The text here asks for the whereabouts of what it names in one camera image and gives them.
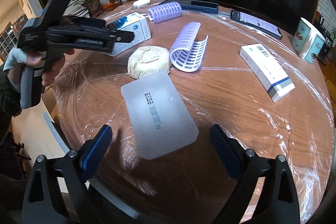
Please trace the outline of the person's left hand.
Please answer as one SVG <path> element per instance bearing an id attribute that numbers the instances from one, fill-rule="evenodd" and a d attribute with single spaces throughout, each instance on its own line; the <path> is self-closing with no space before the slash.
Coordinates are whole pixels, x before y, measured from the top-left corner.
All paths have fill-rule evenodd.
<path id="1" fill-rule="evenodd" d="M 74 49 L 70 49 L 66 53 L 62 54 L 61 57 L 55 59 L 51 65 L 43 69 L 42 74 L 42 86 L 47 87 L 54 83 L 56 76 L 60 73 L 60 70 L 65 64 L 66 55 L 73 55 L 75 53 Z M 41 67 L 45 65 L 45 61 L 42 58 L 42 55 L 37 52 L 29 52 L 27 56 L 26 64 L 31 67 Z"/>

